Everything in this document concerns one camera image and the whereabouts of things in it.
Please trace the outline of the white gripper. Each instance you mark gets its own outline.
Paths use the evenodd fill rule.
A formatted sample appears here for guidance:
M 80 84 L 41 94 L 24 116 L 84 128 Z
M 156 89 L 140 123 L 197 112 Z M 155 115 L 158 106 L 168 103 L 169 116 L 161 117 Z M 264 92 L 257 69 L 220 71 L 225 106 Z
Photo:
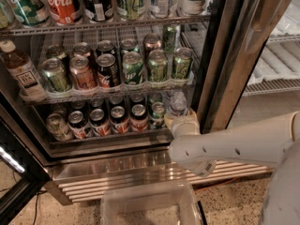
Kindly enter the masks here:
M 164 114 L 165 125 L 171 130 L 174 138 L 179 138 L 184 135 L 199 135 L 200 125 L 197 120 L 197 114 L 191 109 L 187 109 L 187 116 L 180 116 L 176 119 Z

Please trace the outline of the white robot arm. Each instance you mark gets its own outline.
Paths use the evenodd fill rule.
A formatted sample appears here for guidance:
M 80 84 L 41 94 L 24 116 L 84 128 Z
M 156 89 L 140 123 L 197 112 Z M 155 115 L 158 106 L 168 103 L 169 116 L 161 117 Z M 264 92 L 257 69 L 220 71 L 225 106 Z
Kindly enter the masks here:
M 300 225 L 300 112 L 207 134 L 187 115 L 169 130 L 171 160 L 196 175 L 212 173 L 217 160 L 273 168 L 259 225 Z

